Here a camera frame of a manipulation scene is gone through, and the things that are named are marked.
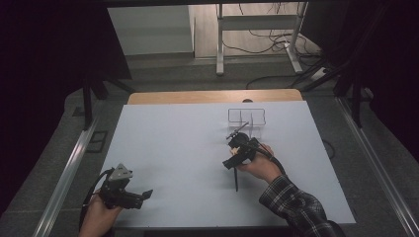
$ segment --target white wall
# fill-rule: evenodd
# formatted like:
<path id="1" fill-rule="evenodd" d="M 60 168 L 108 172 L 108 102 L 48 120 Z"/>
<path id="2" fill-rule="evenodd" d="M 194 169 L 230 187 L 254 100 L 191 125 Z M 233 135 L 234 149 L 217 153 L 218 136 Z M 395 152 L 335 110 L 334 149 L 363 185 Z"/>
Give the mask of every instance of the white wall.
<path id="1" fill-rule="evenodd" d="M 125 55 L 192 52 L 188 6 L 109 8 Z"/>

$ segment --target human hand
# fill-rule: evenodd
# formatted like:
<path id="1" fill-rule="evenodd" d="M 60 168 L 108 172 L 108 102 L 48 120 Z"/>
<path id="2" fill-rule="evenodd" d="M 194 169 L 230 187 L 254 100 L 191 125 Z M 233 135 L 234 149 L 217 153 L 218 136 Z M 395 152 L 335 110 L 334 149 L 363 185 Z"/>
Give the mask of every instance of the human hand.
<path id="1" fill-rule="evenodd" d="M 112 228 L 122 210 L 123 208 L 120 206 L 108 209 L 99 195 L 94 194 L 89 202 L 79 237 L 105 235 Z"/>
<path id="2" fill-rule="evenodd" d="M 261 144 L 260 148 L 263 149 L 264 147 L 274 155 L 269 145 Z M 271 184 L 277 177 L 282 175 L 280 168 L 260 152 L 256 152 L 252 162 L 249 164 L 240 164 L 236 168 L 240 171 L 249 172 L 256 178 L 266 181 L 268 184 Z"/>

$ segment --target checkered shirt sleeve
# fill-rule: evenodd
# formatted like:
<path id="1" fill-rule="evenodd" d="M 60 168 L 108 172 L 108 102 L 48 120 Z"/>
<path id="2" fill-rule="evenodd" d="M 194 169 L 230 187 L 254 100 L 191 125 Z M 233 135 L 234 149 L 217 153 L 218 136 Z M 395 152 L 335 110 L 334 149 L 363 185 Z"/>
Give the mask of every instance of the checkered shirt sleeve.
<path id="1" fill-rule="evenodd" d="M 262 193 L 259 202 L 284 218 L 298 236 L 335 236 L 320 201 L 282 175 Z"/>

